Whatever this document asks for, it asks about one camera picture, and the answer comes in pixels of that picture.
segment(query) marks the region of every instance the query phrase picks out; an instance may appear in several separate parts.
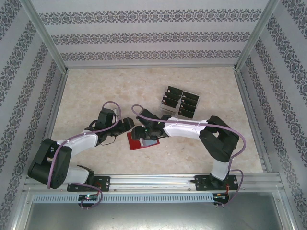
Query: perforated metal strip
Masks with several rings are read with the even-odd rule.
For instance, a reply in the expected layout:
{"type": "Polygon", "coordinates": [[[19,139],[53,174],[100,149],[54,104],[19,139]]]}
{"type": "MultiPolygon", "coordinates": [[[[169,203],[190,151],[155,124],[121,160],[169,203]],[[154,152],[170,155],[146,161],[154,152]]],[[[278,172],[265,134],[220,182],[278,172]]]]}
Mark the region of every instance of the perforated metal strip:
{"type": "MultiPolygon", "coordinates": [[[[78,203],[78,194],[35,195],[33,203],[78,203]]],[[[204,203],[213,202],[212,193],[196,194],[104,194],[101,203],[204,203]]]]}

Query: beige floor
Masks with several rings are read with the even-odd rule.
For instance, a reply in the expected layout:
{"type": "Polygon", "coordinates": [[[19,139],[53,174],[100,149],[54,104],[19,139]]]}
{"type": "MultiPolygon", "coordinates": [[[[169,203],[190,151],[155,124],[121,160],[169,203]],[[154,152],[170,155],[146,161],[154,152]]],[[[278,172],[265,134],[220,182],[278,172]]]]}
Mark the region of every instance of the beige floor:
{"type": "MultiPolygon", "coordinates": [[[[119,103],[123,117],[133,118],[136,125],[139,122],[130,109],[133,104],[141,104],[160,116],[160,101],[168,85],[200,95],[195,120],[217,115],[245,136],[247,149],[235,158],[232,168],[262,172],[231,67],[70,70],[52,139],[81,133],[98,118],[102,104],[109,100],[119,103]]],[[[160,145],[130,150],[123,134],[114,144],[88,149],[71,162],[91,168],[96,174],[209,173],[213,159],[194,139],[164,138],[160,145]]]]}

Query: red card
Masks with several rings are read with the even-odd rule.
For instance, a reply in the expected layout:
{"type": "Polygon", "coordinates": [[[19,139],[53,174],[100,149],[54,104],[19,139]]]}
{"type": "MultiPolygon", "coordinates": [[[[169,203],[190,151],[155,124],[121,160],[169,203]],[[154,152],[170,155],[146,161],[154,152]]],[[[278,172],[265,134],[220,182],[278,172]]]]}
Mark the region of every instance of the red card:
{"type": "Polygon", "coordinates": [[[129,141],[129,145],[130,145],[130,149],[131,150],[137,150],[137,149],[141,149],[141,148],[147,148],[153,145],[158,145],[160,144],[159,140],[157,140],[157,143],[152,144],[152,145],[148,145],[148,146],[142,146],[141,145],[141,141],[140,140],[133,140],[132,136],[131,136],[131,132],[127,133],[127,137],[128,137],[128,141],[129,141]]]}

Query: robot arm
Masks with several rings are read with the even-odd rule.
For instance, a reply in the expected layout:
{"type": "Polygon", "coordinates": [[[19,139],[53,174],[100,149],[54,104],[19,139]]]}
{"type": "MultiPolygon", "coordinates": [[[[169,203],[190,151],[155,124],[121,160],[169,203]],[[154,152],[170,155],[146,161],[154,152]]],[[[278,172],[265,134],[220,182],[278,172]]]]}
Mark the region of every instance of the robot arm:
{"type": "MultiPolygon", "coordinates": [[[[150,113],[147,109],[143,109],[140,115],[159,119],[150,113]]],[[[132,130],[132,139],[150,139],[157,140],[162,137],[186,137],[200,140],[210,155],[214,158],[213,169],[211,171],[211,183],[216,187],[224,184],[225,178],[229,173],[228,165],[232,152],[236,148],[239,136],[221,128],[213,128],[209,126],[188,125],[183,123],[162,123],[145,120],[139,116],[137,119],[143,126],[136,126],[132,130]]],[[[188,121],[177,119],[168,115],[162,116],[161,120],[188,121]]],[[[195,123],[208,123],[229,127],[217,116],[211,116],[209,120],[194,121],[195,123]]]]}
{"type": "MultiPolygon", "coordinates": [[[[80,165],[70,166],[71,157],[86,149],[100,145],[106,140],[107,136],[116,137],[134,127],[134,122],[131,118],[124,118],[123,120],[119,120],[117,125],[112,129],[85,135],[87,132],[102,130],[112,126],[116,119],[116,113],[113,110],[103,108],[99,113],[98,119],[94,120],[89,127],[83,131],[83,136],[79,136],[67,142],[59,150],[51,178],[51,188],[56,189],[63,183],[92,185],[94,171],[80,165]]],[[[48,159],[54,157],[55,151],[64,141],[66,140],[44,140],[30,165],[28,176],[47,185],[51,168],[51,161],[48,159]]]]}

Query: aluminum frame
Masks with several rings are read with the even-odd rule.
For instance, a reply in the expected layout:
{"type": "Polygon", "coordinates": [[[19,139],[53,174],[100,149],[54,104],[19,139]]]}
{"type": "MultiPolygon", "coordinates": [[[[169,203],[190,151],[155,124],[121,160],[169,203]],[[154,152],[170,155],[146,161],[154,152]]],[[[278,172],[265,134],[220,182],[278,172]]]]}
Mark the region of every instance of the aluminum frame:
{"type": "MultiPolygon", "coordinates": [[[[266,155],[265,148],[259,130],[257,129],[257,123],[250,106],[250,102],[247,97],[247,92],[242,84],[242,76],[238,71],[246,58],[248,57],[251,49],[253,48],[257,38],[259,37],[265,23],[267,22],[272,11],[275,9],[278,0],[270,0],[264,10],[260,20],[258,21],[252,35],[250,36],[247,45],[244,47],[237,63],[235,71],[235,77],[238,84],[238,88],[242,97],[244,108],[247,113],[249,125],[252,130],[253,137],[257,151],[260,155],[260,162],[264,171],[259,173],[245,173],[244,181],[240,189],[240,193],[243,192],[272,192],[274,201],[278,210],[280,220],[282,222],[283,229],[296,230],[297,225],[293,216],[292,210],[286,193],[284,191],[282,180],[279,173],[272,172],[271,165],[269,164],[268,157],[266,155]]],[[[23,7],[30,15],[31,20],[38,28],[40,35],[50,50],[53,58],[56,60],[58,66],[62,72],[67,70],[67,67],[60,56],[59,51],[54,45],[50,35],[48,34],[45,26],[43,25],[38,13],[33,7],[30,0],[21,1],[23,7]]],[[[225,67],[229,65],[136,65],[136,66],[107,66],[107,67],[86,67],[86,69],[105,69],[105,68],[167,68],[167,67],[225,67]]],[[[84,69],[83,67],[71,67],[70,69],[84,69]]],[[[58,92],[55,107],[52,111],[51,122],[47,127],[45,138],[50,138],[57,113],[60,106],[60,101],[65,88],[67,79],[67,73],[63,78],[60,90],[58,92]]],[[[241,175],[236,174],[238,181],[241,180],[241,175]]],[[[157,174],[157,175],[108,175],[111,177],[110,191],[104,192],[105,194],[196,194],[203,193],[203,191],[196,191],[195,184],[189,182],[194,179],[195,174],[157,174]]],[[[26,222],[31,210],[33,199],[37,194],[51,194],[51,195],[65,195],[65,194],[80,194],[78,192],[67,192],[67,184],[62,185],[56,190],[47,190],[47,187],[31,178],[27,178],[22,190],[20,200],[18,202],[15,214],[12,219],[12,225],[9,227],[11,230],[24,230],[26,222]]]]}
{"type": "MultiPolygon", "coordinates": [[[[234,173],[238,182],[241,175],[234,173]]],[[[196,191],[195,184],[190,180],[196,174],[157,174],[157,175],[105,175],[110,176],[110,190],[104,194],[185,194],[195,195],[218,191],[196,191]]],[[[240,193],[272,192],[276,208],[284,230],[296,230],[297,226],[293,218],[290,205],[285,195],[283,183],[277,172],[246,173],[240,193]]],[[[24,230],[35,195],[67,195],[86,194],[87,192],[68,192],[67,184],[60,188],[48,190],[44,184],[27,178],[22,190],[22,195],[17,206],[11,230],[24,230]]]]}

